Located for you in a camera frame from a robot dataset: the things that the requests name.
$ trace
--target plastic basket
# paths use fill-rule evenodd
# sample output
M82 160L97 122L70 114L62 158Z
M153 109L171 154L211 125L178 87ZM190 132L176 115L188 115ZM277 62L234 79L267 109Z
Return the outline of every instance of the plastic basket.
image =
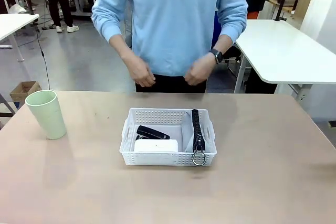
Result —
M144 109L131 108L122 130L120 153L126 165L166 165L166 166L195 166L192 161L193 153L182 152L182 127L181 121L185 109ZM199 122L204 133L204 138L209 143L209 153L204 153L206 163L210 166L217 154L215 145L215 132L207 110L198 110ZM140 125L151 127L168 134L171 139L176 139L179 152L135 152L134 143L137 129ZM196 157L196 162L201 163L202 157Z

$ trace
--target floor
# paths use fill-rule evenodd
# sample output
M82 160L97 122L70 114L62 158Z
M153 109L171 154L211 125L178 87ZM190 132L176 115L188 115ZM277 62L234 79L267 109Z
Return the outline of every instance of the floor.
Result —
M43 4L35 7L41 18L39 27L51 23L48 10ZM80 30L73 34L57 34L54 29L41 30L39 41L45 54L50 88L53 90L87 90L109 92L134 92L134 83L127 68L108 43L98 35L89 20L75 19ZM48 88L46 68L36 40L36 35L26 36L17 32L16 40L20 46L25 64L32 80L38 81L43 89ZM10 49L0 49L0 93L11 101L9 93L18 83L25 81L22 70ZM226 64L218 65L207 83L208 93L233 93L236 78L228 71ZM336 146L336 131L326 122L318 127Z

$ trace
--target sneaker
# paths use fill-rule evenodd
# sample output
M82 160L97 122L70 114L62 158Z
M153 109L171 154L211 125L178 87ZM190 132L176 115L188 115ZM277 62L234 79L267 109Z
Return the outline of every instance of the sneaker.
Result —
M63 32L64 28L61 26L56 26L56 32L61 33Z
M67 28L67 32L68 33L73 33L74 31L78 31L79 30L79 27L78 26L68 26Z

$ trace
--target black watch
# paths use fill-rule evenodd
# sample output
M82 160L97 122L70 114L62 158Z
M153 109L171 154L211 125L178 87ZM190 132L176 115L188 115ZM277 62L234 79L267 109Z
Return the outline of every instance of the black watch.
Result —
M213 48L213 49L210 50L210 52L212 54L214 54L217 64L219 64L219 63L221 63L223 61L223 54L220 51L218 51L215 48Z

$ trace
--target green cup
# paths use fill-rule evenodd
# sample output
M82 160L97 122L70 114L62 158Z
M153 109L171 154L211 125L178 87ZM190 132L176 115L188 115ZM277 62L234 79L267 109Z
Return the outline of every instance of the green cup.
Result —
M26 104L49 139L65 135L67 130L55 91L37 91L26 98Z

